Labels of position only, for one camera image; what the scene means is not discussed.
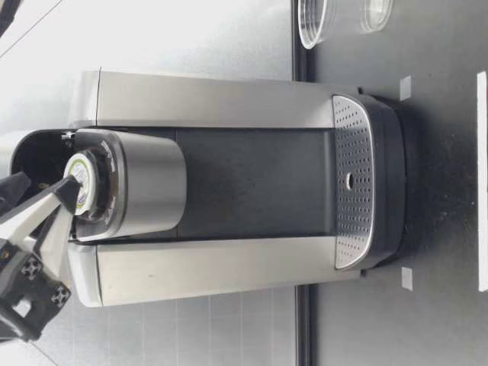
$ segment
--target black table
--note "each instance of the black table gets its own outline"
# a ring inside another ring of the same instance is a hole
[[[396,108],[406,139],[399,258],[316,288],[313,364],[480,365],[488,294],[477,290],[477,73],[488,68],[486,0],[396,0],[380,33],[327,40],[309,81],[353,85]],[[413,96],[400,102],[400,80]],[[413,292],[401,287],[413,269]]]

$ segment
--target white tape marker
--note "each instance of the white tape marker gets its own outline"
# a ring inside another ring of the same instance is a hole
[[[402,267],[402,287],[413,291],[413,271],[411,268]]]
[[[479,290],[488,290],[488,143],[486,72],[477,76],[478,90],[478,271]]]
[[[412,97],[412,76],[400,80],[400,100],[405,101]]]

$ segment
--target capsule coffee maker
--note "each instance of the capsule coffee maker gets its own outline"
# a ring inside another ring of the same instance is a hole
[[[400,123],[354,89],[85,72],[66,129],[1,140],[24,199],[80,184],[89,307],[353,279],[400,244]]]

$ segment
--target drip tray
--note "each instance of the drip tray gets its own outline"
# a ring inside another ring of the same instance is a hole
[[[400,122],[366,96],[332,98],[335,124],[337,269],[366,269],[398,250],[405,162]]]

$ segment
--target cable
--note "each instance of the cable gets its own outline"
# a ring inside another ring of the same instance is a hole
[[[44,352],[42,349],[37,347],[37,345],[34,342],[29,342],[30,345],[32,345],[39,353],[42,354],[45,358],[47,358],[54,366],[59,366],[58,363],[56,363],[46,352]]]
[[[49,15],[49,13],[50,13],[51,11],[53,11],[55,8],[57,8],[57,6],[58,6],[59,4],[61,4],[63,1],[64,1],[64,0],[59,0],[59,1],[58,1],[56,4],[54,4],[54,5],[53,5],[53,7],[51,7],[51,9],[49,9],[49,11],[48,11],[48,12],[47,12],[45,15],[43,15],[43,16],[42,16],[42,17],[41,17],[41,18],[40,18],[38,21],[36,21],[34,24],[32,24],[32,26],[31,26],[29,29],[27,29],[27,30],[26,30],[26,31],[25,31],[25,32],[24,32],[24,33],[23,33],[23,34],[22,34],[22,35],[21,35],[21,36],[20,36],[20,37],[19,37],[19,38],[18,38],[18,39],[17,39],[17,40],[16,40],[16,41],[15,41],[15,42],[14,42],[14,43],[13,43],[13,44],[12,44],[12,45],[11,45],[11,46],[8,48],[8,49],[6,49],[6,50],[5,50],[5,51],[4,51],[2,54],[0,54],[0,59],[1,59],[3,56],[5,56],[5,55],[8,53],[8,51],[10,51],[12,48],[14,48],[14,46],[15,46],[17,43],[19,43],[21,40],[23,40],[23,39],[24,39],[24,37],[25,37],[25,36],[27,36],[27,34],[28,34],[30,31],[32,31],[32,30],[33,30],[33,29],[34,29],[34,28],[35,28],[35,27],[36,27],[36,26],[37,26],[37,25],[38,25],[38,24],[39,24],[39,23],[40,23],[40,22],[41,22],[41,21],[42,21],[42,20],[43,20],[43,19],[44,19],[44,18],[47,16],[47,15]]]

